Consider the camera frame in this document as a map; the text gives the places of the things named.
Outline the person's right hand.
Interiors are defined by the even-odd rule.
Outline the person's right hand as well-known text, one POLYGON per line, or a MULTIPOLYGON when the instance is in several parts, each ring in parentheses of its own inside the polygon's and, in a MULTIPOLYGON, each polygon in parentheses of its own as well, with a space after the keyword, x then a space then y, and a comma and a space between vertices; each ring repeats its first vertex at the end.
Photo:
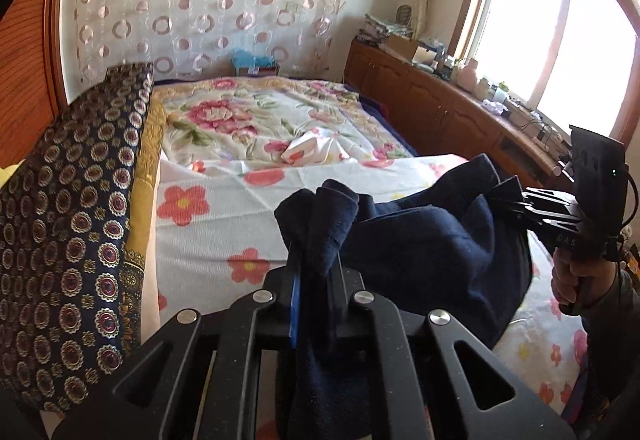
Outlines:
POLYGON ((559 304, 594 304, 616 280, 616 264, 601 257, 580 258, 568 250, 557 248, 552 258, 551 289, 559 304))

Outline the person's right forearm sleeve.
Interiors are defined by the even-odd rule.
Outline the person's right forearm sleeve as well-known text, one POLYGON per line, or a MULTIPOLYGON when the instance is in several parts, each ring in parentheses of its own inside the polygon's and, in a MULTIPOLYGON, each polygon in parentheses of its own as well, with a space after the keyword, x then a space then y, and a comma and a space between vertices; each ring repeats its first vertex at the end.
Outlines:
POLYGON ((639 294, 620 271, 608 292, 582 314, 588 338, 587 381, 574 425, 579 439, 639 437, 639 294))

